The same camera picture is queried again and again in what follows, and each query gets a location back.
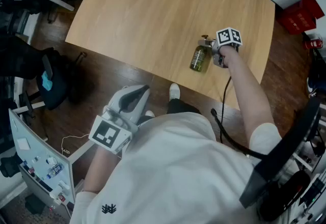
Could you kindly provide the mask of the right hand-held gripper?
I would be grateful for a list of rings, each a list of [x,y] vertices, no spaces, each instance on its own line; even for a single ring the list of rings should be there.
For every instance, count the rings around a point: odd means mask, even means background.
[[[204,47],[212,47],[213,63],[221,68],[226,68],[224,64],[224,57],[220,53],[220,48],[225,45],[233,47],[237,52],[242,46],[242,39],[240,31],[231,27],[216,32],[216,39],[212,40],[201,39],[198,45]]]

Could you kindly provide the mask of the white side table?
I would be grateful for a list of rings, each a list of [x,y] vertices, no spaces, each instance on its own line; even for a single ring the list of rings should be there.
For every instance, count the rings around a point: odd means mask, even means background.
[[[9,109],[9,120],[16,152],[20,159],[51,189],[58,191],[59,186],[65,202],[75,203],[75,189],[72,176],[72,164],[46,141],[35,134],[17,113]],[[54,178],[47,179],[48,171],[61,163],[64,168]]]

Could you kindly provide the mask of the black trousers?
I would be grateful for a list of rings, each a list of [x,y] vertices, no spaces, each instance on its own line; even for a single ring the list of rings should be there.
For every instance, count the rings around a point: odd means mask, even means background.
[[[169,101],[167,114],[177,114],[177,113],[187,113],[187,112],[201,114],[196,107],[187,104],[180,99],[174,98]]]

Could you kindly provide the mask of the black chair with blue cloth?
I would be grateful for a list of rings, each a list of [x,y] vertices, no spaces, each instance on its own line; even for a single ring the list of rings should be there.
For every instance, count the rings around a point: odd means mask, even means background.
[[[52,71],[52,77],[48,79],[52,82],[51,88],[46,88],[43,83],[42,75],[46,72],[46,65],[42,60],[44,56],[47,57],[48,65],[50,65]],[[73,62],[67,56],[59,54],[53,48],[38,50],[37,58],[37,87],[46,108],[53,110],[67,98],[71,89]]]

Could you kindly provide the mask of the green pump bottle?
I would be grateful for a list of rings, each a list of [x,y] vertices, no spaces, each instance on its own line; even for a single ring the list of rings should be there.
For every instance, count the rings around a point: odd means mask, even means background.
[[[214,40],[212,38],[210,38],[208,35],[202,35],[202,39],[206,39],[206,40],[212,40],[214,42]],[[194,51],[191,63],[190,63],[190,69],[197,71],[197,72],[201,72],[203,67],[204,67],[204,63],[206,60],[206,57],[208,54],[211,54],[211,49],[212,47],[204,47],[204,46],[200,46],[198,45]]]

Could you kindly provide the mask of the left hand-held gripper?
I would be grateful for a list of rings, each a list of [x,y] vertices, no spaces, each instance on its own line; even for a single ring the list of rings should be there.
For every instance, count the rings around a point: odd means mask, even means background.
[[[118,90],[103,113],[95,118],[89,140],[117,155],[139,129],[139,120],[150,94],[148,85]]]

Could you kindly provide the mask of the person's right forearm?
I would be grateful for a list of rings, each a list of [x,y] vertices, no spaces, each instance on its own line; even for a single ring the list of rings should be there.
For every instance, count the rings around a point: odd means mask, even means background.
[[[221,55],[229,69],[247,137],[256,129],[277,132],[266,94],[238,52],[222,46]]]

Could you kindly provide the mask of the clear plastic water bottle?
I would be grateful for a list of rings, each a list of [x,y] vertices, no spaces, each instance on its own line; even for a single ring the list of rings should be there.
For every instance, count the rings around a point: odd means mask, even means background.
[[[63,170],[63,168],[64,168],[64,166],[61,163],[56,164],[48,171],[46,178],[47,179],[54,178],[56,175],[58,175]]]

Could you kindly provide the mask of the red fire extinguisher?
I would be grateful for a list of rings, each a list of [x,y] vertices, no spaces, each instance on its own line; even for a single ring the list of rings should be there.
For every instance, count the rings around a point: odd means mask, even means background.
[[[305,49],[321,49],[323,47],[323,40],[321,37],[305,40],[303,46]]]

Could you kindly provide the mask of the person's left forearm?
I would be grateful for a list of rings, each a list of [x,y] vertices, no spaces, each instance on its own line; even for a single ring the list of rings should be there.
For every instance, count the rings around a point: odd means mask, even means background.
[[[99,193],[120,160],[118,155],[99,146],[86,174],[84,191]]]

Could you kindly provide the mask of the red boxes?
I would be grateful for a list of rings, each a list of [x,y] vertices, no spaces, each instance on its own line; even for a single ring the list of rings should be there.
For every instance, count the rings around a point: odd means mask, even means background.
[[[278,12],[276,20],[289,34],[297,35],[316,29],[316,21],[324,16],[325,14],[316,0],[299,0]]]

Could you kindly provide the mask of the white t-shirt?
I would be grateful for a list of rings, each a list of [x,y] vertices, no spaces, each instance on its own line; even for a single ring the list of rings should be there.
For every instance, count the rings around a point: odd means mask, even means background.
[[[265,224],[239,198],[255,158],[216,141],[196,113],[147,121],[101,192],[80,192],[70,224]]]

